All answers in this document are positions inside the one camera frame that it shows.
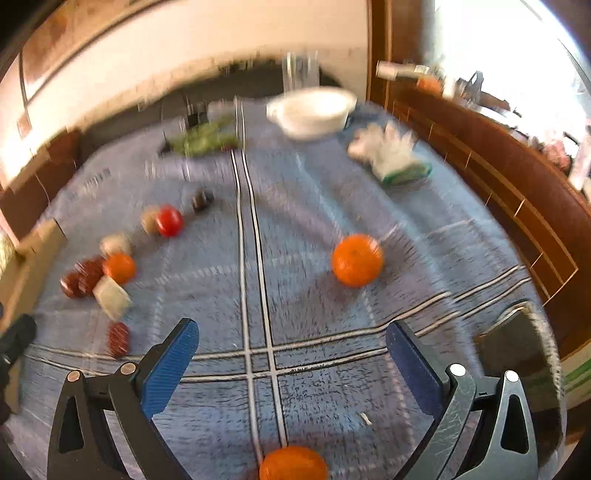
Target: red tomato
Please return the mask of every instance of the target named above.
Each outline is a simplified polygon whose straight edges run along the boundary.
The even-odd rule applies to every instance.
[[[164,205],[156,217],[156,225],[162,236],[177,236],[183,229],[183,215],[176,208]]]

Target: blue gripper pad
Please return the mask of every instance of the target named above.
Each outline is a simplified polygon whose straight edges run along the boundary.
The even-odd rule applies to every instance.
[[[189,320],[172,340],[167,338],[164,343],[168,341],[170,344],[142,385],[142,410],[149,419],[164,411],[189,366],[199,345],[197,323]]]
[[[386,346],[421,411],[426,415],[439,418],[444,408],[441,383],[398,322],[388,325]]]

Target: metal pivot screw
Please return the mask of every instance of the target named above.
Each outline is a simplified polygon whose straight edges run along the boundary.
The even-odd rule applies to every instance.
[[[121,373],[124,375],[131,375],[133,372],[135,372],[135,365],[132,363],[127,363],[127,364],[123,364],[121,365]]]
[[[456,377],[463,377],[464,375],[466,375],[466,368],[460,364],[450,365],[449,371]]]
[[[78,370],[72,370],[72,372],[68,373],[66,377],[68,382],[75,382],[80,378],[80,372]]]
[[[513,370],[507,370],[505,372],[505,378],[508,381],[515,383],[519,380],[519,375],[517,375],[517,372],[514,372]]]

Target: table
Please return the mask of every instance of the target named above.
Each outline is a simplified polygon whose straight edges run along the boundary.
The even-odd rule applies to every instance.
[[[178,122],[155,125],[95,152],[46,212],[69,243],[37,306],[23,410],[10,420],[17,456],[37,477],[68,370],[100,374],[125,361],[106,354],[96,302],[65,298],[59,277],[97,254],[103,236],[136,228],[146,206],[187,208],[197,188],[212,189],[215,203],[178,238],[135,253],[124,318],[131,360],[179,318],[199,324],[197,354],[154,417],[194,478],[256,478],[261,458],[287,443],[318,451],[331,478],[392,478],[431,418],[386,353],[387,324],[404,319],[445,362],[481,374],[473,335],[518,299],[541,311],[503,230],[430,147],[415,152],[433,163],[431,176],[400,186],[382,187],[347,158],[355,128],[389,119],[381,108],[361,105],[341,134],[299,144],[266,119],[264,102],[235,107],[243,150],[158,158],[163,129]],[[379,239],[386,263],[379,281],[349,290],[330,256],[356,232]],[[113,416],[109,424],[128,472],[142,478]]]

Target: white bowl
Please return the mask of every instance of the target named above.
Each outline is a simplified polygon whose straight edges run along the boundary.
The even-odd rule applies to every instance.
[[[313,140],[341,131],[357,103],[348,90],[315,87],[286,93],[267,105],[267,117],[294,140]]]

